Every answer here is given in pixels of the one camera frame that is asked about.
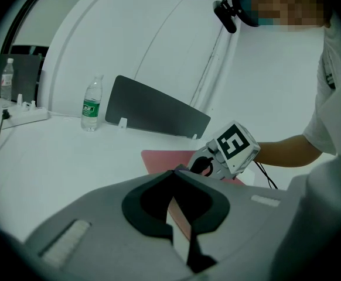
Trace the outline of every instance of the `white label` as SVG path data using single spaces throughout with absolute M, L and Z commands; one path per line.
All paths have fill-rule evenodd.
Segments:
M 1 76 L 1 85 L 12 85 L 12 78 L 13 75 L 12 74 L 3 74 Z
M 280 200 L 258 196 L 257 194 L 253 195 L 251 199 L 255 202 L 262 203 L 272 207 L 278 207 L 280 204 Z

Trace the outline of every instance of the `white plug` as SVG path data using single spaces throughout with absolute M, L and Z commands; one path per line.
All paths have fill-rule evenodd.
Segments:
M 18 94 L 17 97 L 17 106 L 21 107 L 23 103 L 23 98 L 22 98 L 22 94 Z
M 35 101 L 32 100 L 31 101 L 31 105 L 30 105 L 30 111 L 36 110 L 36 106 L 35 106 Z

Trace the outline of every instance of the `sleeve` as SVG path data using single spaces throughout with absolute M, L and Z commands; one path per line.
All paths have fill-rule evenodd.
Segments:
M 325 74 L 323 74 L 323 71 L 323 58 L 321 56 L 318 67 L 318 91 L 315 98 L 315 110 L 312 114 L 310 123 L 303 132 L 303 136 L 319 151 L 335 155 L 336 148 L 319 116 L 319 109 L 332 95 L 332 90 L 327 85 L 326 80 L 324 80 Z

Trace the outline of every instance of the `white dome wall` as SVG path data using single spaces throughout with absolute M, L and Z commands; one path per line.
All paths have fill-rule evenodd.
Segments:
M 138 81 L 190 103 L 221 30 L 213 1 L 79 0 L 48 51 L 39 104 L 80 115 L 95 73 L 104 74 L 100 119 L 117 75 L 138 73 Z

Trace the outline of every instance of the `small white clip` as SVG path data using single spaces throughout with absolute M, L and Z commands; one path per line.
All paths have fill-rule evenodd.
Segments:
M 120 122 L 118 123 L 118 129 L 119 130 L 122 130 L 122 129 L 125 130 L 127 125 L 128 125 L 128 119 L 121 118 Z

